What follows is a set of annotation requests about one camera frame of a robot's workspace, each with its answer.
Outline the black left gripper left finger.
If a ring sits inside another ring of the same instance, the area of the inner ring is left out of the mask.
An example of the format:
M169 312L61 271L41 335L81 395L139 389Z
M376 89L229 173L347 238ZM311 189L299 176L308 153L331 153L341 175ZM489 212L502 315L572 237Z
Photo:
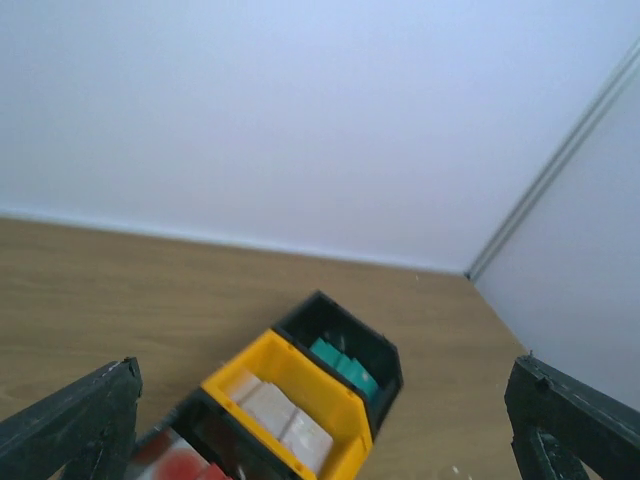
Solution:
M3 479L121 479L136 440L137 359L103 365L1 421Z

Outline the black bin with teal cards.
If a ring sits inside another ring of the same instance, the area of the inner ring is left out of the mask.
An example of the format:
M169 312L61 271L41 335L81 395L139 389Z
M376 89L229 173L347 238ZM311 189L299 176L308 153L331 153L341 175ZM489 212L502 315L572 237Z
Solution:
M398 349L384 335L359 320L322 291L312 293L273 325L273 330L308 359L360 397L371 436L376 438L404 386ZM378 383L373 398L350 383L310 351L322 338L350 358L357 359Z

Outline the teal card stack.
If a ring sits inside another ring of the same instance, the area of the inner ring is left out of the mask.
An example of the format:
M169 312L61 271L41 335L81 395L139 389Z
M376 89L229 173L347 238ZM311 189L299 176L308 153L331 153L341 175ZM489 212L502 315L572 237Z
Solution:
M322 338L312 344L310 351L363 391L368 398L376 395L378 383L357 359L348 357Z

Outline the black bin with red cards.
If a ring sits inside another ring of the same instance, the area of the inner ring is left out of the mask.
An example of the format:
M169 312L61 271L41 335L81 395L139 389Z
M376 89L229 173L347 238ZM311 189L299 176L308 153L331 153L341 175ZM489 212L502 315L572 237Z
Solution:
M243 427L204 390L178 403L135 443L133 455L160 432L173 429L228 479L298 479L300 475Z

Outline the white patterned card stack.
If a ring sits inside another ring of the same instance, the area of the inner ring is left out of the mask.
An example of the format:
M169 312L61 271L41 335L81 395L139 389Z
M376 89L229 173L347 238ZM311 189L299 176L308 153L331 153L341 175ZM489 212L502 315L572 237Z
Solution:
M333 439L279 387L245 371L231 384L228 395L305 467L314 474L321 472Z

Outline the right corner aluminium post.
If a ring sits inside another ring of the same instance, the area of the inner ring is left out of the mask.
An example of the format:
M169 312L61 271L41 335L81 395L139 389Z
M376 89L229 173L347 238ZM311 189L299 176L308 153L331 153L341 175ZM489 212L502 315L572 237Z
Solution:
M534 181L516 202L499 228L465 271L464 277L475 283L539 203L556 178L574 158L592 132L605 118L639 70L639 38L636 38L611 71L574 126L554 150Z

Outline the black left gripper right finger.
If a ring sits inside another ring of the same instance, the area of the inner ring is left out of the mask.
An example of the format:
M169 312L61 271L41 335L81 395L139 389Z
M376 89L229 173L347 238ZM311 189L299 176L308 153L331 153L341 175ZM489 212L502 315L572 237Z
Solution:
M540 361L513 364L504 400L523 479L639 477L639 412Z

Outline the yellow plastic bin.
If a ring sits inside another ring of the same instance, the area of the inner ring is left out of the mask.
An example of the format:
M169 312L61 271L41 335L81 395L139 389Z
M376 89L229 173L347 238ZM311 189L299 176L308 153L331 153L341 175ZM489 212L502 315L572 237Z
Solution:
M280 440L280 434L269 432L232 398L253 376L277 387L331 437L331 448L318 469L310 468L301 454ZM363 400L271 329L207 377L201 387L303 479L354 479L373 447Z

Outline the red circle card stack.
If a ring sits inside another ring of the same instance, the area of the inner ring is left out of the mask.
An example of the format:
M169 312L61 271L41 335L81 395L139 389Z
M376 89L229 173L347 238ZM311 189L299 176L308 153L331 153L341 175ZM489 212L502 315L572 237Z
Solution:
M173 429L167 429L133 455L124 479L219 480L228 479L228 476L217 464L208 462Z

